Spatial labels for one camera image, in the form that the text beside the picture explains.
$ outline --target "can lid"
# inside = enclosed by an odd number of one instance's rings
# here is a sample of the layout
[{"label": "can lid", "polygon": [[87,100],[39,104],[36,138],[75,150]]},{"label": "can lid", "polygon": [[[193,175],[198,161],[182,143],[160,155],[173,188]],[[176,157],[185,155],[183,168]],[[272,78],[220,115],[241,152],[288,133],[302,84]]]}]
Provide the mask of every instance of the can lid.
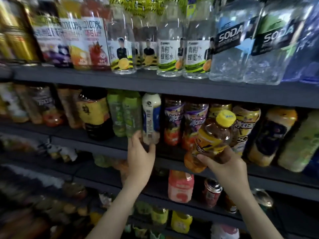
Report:
[{"label": "can lid", "polygon": [[205,187],[210,192],[213,192],[213,193],[221,193],[221,191],[223,190],[223,188],[220,186],[218,181],[215,179],[211,179],[211,178],[205,179]]},{"label": "can lid", "polygon": [[263,189],[253,189],[252,193],[257,201],[258,204],[272,207],[274,204],[274,200],[270,197],[270,195]]}]

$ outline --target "red can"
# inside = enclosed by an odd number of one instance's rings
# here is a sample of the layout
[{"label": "red can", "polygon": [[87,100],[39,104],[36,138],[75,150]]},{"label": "red can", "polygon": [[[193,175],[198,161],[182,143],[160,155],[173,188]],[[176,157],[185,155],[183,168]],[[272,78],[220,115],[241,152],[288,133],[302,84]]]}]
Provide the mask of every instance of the red can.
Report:
[{"label": "red can", "polygon": [[206,204],[209,207],[214,207],[217,204],[218,198],[223,188],[215,179],[205,179],[205,189],[203,191]]}]

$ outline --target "yellow bottle cap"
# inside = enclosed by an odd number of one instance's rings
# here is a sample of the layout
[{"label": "yellow bottle cap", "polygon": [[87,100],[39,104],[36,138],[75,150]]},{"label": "yellow bottle cap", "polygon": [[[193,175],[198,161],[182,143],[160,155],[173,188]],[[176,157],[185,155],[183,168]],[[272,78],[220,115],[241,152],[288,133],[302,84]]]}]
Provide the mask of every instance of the yellow bottle cap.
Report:
[{"label": "yellow bottle cap", "polygon": [[216,117],[217,123],[224,127],[230,127],[235,120],[236,115],[229,110],[221,110]]}]

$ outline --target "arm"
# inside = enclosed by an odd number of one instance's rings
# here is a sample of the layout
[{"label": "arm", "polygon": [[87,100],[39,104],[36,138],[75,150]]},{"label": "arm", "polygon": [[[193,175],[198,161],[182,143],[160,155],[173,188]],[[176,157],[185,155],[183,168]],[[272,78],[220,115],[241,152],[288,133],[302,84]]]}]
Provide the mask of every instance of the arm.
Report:
[{"label": "arm", "polygon": [[214,172],[230,199],[240,210],[253,239],[283,239],[251,193],[247,166],[239,155],[227,147],[220,156],[223,164],[204,155],[198,155],[197,158]]},{"label": "arm", "polygon": [[146,186],[155,161],[155,145],[147,153],[139,138],[141,131],[128,139],[128,177],[121,192],[86,239],[120,239],[134,203]]}]

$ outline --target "hand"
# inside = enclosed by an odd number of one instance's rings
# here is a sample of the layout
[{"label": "hand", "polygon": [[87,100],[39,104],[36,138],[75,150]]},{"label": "hand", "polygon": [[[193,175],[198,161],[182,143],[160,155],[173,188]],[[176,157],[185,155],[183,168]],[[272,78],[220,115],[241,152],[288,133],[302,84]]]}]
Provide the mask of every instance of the hand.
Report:
[{"label": "hand", "polygon": [[198,154],[197,158],[213,171],[218,182],[234,202],[237,197],[250,193],[247,165],[229,146],[218,158],[222,164],[202,154]]},{"label": "hand", "polygon": [[134,186],[139,192],[144,189],[150,179],[155,162],[155,144],[150,144],[149,152],[143,148],[140,138],[141,131],[137,131],[131,138],[128,138],[127,163],[129,172],[126,182]]}]

